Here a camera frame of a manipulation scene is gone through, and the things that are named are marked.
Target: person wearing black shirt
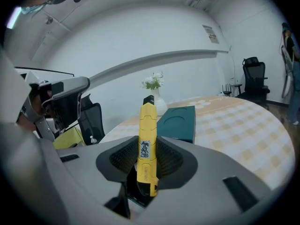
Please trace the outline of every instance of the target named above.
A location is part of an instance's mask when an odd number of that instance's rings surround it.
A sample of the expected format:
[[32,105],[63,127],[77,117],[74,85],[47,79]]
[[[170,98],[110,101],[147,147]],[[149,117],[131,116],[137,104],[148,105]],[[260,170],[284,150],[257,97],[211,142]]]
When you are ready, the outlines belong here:
[[298,125],[297,120],[298,110],[300,108],[300,54],[298,53],[294,41],[291,38],[292,32],[289,26],[283,25],[283,38],[285,48],[293,61],[293,82],[294,93],[291,95],[290,106],[287,114],[287,119],[294,125]]

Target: dark green tray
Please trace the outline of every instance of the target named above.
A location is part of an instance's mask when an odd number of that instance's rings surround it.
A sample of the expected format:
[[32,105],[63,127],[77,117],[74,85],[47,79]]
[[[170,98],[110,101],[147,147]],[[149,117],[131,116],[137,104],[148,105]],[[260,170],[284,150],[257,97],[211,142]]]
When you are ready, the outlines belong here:
[[195,106],[169,108],[157,122],[157,135],[194,143]]

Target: ceiling light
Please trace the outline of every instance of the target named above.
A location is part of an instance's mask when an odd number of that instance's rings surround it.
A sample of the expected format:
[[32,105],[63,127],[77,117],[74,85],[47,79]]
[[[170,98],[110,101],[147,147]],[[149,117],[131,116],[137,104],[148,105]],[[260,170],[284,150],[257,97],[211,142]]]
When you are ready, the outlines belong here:
[[9,18],[9,21],[7,23],[7,28],[12,29],[14,27],[14,24],[17,21],[17,18],[20,15],[20,13],[21,13],[21,8],[16,7]]

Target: round table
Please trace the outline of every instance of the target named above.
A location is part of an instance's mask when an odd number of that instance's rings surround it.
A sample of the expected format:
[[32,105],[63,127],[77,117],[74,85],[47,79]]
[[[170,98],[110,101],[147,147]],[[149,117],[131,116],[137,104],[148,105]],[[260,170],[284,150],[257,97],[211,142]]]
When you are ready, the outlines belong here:
[[[194,97],[168,105],[182,106],[195,106],[196,145],[227,154],[271,189],[288,181],[295,165],[293,144],[284,126],[269,111],[234,97]],[[115,127],[101,143],[138,134],[136,115]]]

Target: black shirt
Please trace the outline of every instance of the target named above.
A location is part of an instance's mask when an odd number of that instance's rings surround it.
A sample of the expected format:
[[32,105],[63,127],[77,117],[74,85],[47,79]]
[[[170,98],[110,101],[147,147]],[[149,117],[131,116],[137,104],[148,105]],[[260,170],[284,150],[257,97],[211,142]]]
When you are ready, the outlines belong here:
[[[294,44],[293,39],[291,37],[288,37],[287,40],[286,40],[286,50],[289,53],[291,60],[293,60],[293,53],[294,52],[293,52],[292,47],[294,47],[294,46],[295,46],[295,44]],[[299,62],[299,59],[297,59],[295,55],[294,55],[294,61]]]

